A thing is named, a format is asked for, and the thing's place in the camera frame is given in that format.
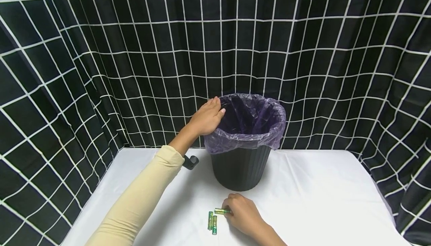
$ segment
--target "white tabletop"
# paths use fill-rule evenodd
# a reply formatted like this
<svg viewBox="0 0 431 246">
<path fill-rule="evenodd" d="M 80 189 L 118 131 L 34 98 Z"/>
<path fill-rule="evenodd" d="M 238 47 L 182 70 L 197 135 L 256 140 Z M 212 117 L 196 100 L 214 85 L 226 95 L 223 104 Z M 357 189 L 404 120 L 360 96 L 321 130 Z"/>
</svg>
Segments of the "white tabletop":
<svg viewBox="0 0 431 246">
<path fill-rule="evenodd" d="M 121 150 L 63 246 L 82 246 L 106 213 L 153 158 L 155 149 Z M 134 243 L 136 246 L 256 245 L 218 217 L 218 234 L 207 230 L 208 211 L 231 192 L 214 177 L 204 149 L 193 170 L 182 168 Z M 409 246 L 368 173 L 346 151 L 272 151 L 260 183 L 242 192 L 289 246 Z"/>
</svg>

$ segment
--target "battery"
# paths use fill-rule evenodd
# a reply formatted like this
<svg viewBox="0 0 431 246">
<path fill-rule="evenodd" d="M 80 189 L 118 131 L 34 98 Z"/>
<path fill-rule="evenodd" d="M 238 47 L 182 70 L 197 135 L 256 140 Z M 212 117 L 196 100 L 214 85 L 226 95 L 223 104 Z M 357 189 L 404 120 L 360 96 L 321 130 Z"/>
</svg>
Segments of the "battery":
<svg viewBox="0 0 431 246">
<path fill-rule="evenodd" d="M 216 217 L 216 215 L 213 216 L 212 222 L 213 222 L 213 235 L 216 235 L 217 234 L 217 217 Z"/>
<path fill-rule="evenodd" d="M 215 214 L 232 213 L 229 209 L 214 209 Z"/>
<path fill-rule="evenodd" d="M 213 212 L 208 212 L 208 230 L 213 229 Z"/>
</svg>

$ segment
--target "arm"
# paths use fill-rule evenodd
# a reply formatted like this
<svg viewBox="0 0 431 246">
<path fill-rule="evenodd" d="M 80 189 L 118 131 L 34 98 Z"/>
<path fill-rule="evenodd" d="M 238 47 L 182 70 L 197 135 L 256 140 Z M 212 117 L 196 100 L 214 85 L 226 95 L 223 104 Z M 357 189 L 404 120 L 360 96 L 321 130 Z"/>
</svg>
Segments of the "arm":
<svg viewBox="0 0 431 246">
<path fill-rule="evenodd" d="M 216 129 L 224 112 L 217 97 L 204 104 L 122 193 L 86 246 L 131 246 L 165 188 L 178 174 L 184 154 L 196 138 Z"/>
<path fill-rule="evenodd" d="M 261 246 L 287 246 L 274 229 L 262 219 L 253 201 L 242 195 L 230 194 L 223 202 L 232 213 L 226 213 L 227 220 Z"/>
</svg>

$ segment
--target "person's left hand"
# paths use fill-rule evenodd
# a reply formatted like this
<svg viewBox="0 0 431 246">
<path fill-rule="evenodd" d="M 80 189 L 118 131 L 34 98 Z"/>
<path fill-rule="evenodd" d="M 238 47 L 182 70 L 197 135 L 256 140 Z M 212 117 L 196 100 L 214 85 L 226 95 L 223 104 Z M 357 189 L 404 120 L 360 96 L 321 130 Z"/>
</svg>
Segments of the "person's left hand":
<svg viewBox="0 0 431 246">
<path fill-rule="evenodd" d="M 209 135 L 215 131 L 226 112 L 225 109 L 220 110 L 220 108 L 220 99 L 217 96 L 209 99 L 207 103 L 202 105 L 192 116 L 187 126 L 193 129 L 193 131 L 196 131 L 199 135 Z"/>
</svg>

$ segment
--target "black handle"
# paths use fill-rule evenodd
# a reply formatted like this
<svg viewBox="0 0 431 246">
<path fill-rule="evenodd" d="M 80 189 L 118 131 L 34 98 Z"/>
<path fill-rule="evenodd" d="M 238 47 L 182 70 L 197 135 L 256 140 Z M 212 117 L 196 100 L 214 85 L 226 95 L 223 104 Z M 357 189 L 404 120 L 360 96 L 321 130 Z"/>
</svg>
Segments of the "black handle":
<svg viewBox="0 0 431 246">
<path fill-rule="evenodd" d="M 183 166 L 188 170 L 192 170 L 198 163 L 199 163 L 199 159 L 196 156 L 192 155 L 189 159 L 186 155 L 184 155 Z"/>
</svg>

